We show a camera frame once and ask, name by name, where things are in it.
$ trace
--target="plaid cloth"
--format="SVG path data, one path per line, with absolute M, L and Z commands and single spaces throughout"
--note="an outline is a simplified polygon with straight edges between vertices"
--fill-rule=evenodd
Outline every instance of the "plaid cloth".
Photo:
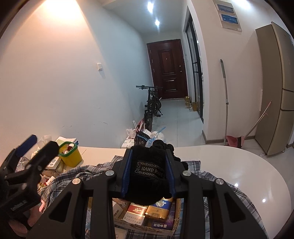
M 111 162 L 98 164 L 97 166 L 86 165 L 86 166 L 76 167 L 69 170 L 67 173 L 59 175 L 55 180 L 52 181 L 52 183 L 48 187 L 42 188 L 39 191 L 39 194 L 41 195 L 41 199 L 45 202 L 44 210 L 46 210 L 46 208 L 50 206 L 50 204 L 54 201 L 54 199 L 74 178 L 80 178 L 85 181 L 85 180 L 89 180 L 91 178 L 97 177 L 102 172 L 112 169 L 114 163 L 122 159 L 123 157 L 121 156 L 115 156 Z M 216 177 L 213 176 L 211 173 L 200 171 L 200 161 L 187 161 L 187 164 L 188 164 L 189 170 L 192 173 L 196 174 L 198 177 L 208 179 L 210 181 L 214 181 L 216 179 Z M 260 227 L 266 233 L 261 217 L 258 214 L 253 203 L 250 201 L 250 199 L 238 188 L 234 187 L 233 185 L 229 183 L 228 185 L 232 188 L 232 190 L 239 197 L 239 199 L 244 203 L 244 205 L 247 207 L 247 209 L 256 219 Z M 209 239 L 209 236 L 210 236 L 209 213 L 208 213 L 207 198 L 204 197 L 203 201 L 204 201 L 204 214 L 205 214 L 205 239 Z M 127 229 L 128 234 L 126 239 L 178 239 L 180 238 L 181 224 L 182 224 L 182 217 L 183 217 L 183 206 L 184 206 L 184 203 L 182 200 L 179 225 L 173 236 L 152 235 L 152 234 L 140 233 L 134 230 Z M 85 237 L 90 239 L 89 229 L 86 229 Z

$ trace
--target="baseboard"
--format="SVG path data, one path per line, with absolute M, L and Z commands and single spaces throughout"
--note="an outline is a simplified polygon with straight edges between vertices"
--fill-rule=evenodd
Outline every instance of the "baseboard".
M 219 143 L 223 143 L 223 139 L 219 139 L 219 140 L 207 140 L 206 139 L 206 136 L 205 136 L 205 133 L 204 131 L 202 131 L 202 135 L 203 135 L 203 138 L 204 138 L 204 141 L 205 141 L 205 144 L 219 144 Z M 246 140 L 252 140 L 252 139 L 255 139 L 255 135 L 252 135 L 252 136 L 248 136 L 246 138 Z
M 287 144 L 287 145 L 286 145 L 286 148 L 293 147 L 293 145 L 294 145 L 294 143 L 292 143 L 292 144 Z

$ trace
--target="light switch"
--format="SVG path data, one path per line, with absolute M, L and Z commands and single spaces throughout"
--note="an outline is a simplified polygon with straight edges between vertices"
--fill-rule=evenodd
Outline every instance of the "light switch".
M 98 67 L 98 70 L 99 71 L 102 71 L 103 70 L 103 67 L 102 67 L 102 64 L 101 63 L 97 63 L 97 67 Z

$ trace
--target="bicycle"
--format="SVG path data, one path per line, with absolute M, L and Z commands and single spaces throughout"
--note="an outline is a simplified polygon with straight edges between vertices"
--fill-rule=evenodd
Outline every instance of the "bicycle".
M 145 128 L 149 131 L 152 130 L 152 122 L 153 122 L 153 115 L 156 117 L 161 117 L 163 114 L 160 111 L 161 102 L 158 99 L 157 91 L 158 89 L 162 89 L 162 87 L 158 86 L 145 86 L 145 85 L 136 85 L 136 88 L 140 88 L 142 90 L 148 89 L 148 100 L 145 107 L 147 108 L 144 112 L 144 124 Z

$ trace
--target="hand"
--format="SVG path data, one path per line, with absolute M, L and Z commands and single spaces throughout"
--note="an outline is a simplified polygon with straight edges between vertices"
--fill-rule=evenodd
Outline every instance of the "hand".
M 39 211 L 39 205 L 30 209 L 30 217 L 28 219 L 28 225 L 34 226 L 38 219 L 41 217 L 42 212 Z M 27 228 L 16 220 L 10 220 L 8 224 L 11 226 L 13 231 L 20 237 L 26 237 L 28 230 Z

